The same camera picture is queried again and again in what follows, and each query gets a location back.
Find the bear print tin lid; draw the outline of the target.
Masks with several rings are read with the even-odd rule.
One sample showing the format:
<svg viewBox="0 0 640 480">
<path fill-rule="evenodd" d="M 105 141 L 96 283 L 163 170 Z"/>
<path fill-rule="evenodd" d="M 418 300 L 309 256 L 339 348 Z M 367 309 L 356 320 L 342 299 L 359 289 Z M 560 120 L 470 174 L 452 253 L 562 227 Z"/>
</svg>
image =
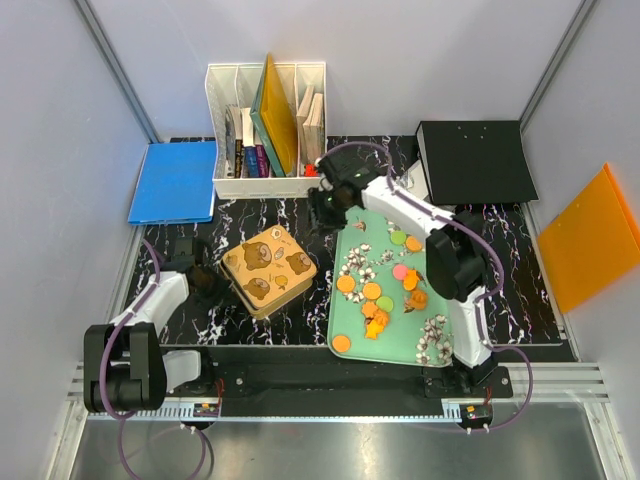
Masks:
<svg viewBox="0 0 640 480">
<path fill-rule="evenodd" d="M 239 278 L 247 274 L 287 275 L 294 279 L 314 279 L 317 266 L 282 225 L 273 225 L 230 249 L 224 263 Z"/>
</svg>

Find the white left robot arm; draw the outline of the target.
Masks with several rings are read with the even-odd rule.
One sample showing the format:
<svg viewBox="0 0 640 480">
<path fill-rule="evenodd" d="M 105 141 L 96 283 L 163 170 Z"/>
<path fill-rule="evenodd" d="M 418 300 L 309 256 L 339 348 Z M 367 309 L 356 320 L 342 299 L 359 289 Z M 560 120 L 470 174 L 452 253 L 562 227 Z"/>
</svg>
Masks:
<svg viewBox="0 0 640 480">
<path fill-rule="evenodd" d="M 195 350 L 161 351 L 159 336 L 174 312 L 194 297 L 208 304 L 229 283 L 205 265 L 211 246 L 202 239 L 176 241 L 162 259 L 144 243 L 154 272 L 130 305 L 111 321 L 90 326 L 83 339 L 83 400 L 91 413 L 120 419 L 153 411 L 170 390 L 183 385 L 196 396 L 215 386 L 216 372 Z"/>
</svg>

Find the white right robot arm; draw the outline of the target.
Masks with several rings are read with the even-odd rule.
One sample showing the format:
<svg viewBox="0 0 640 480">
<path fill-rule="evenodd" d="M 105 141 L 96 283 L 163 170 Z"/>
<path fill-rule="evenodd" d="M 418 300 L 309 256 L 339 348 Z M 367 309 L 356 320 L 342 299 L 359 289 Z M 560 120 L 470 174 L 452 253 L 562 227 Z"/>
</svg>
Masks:
<svg viewBox="0 0 640 480">
<path fill-rule="evenodd" d="M 453 214 L 416 197 L 389 174 L 358 165 L 337 153 L 315 161 L 320 186 L 308 191 L 313 231 L 340 231 L 346 213 L 359 207 L 384 216 L 426 248 L 428 284 L 447 300 L 454 344 L 454 384 L 476 396 L 497 367 L 484 310 L 484 276 L 490 266 L 482 225 L 467 212 Z"/>
</svg>

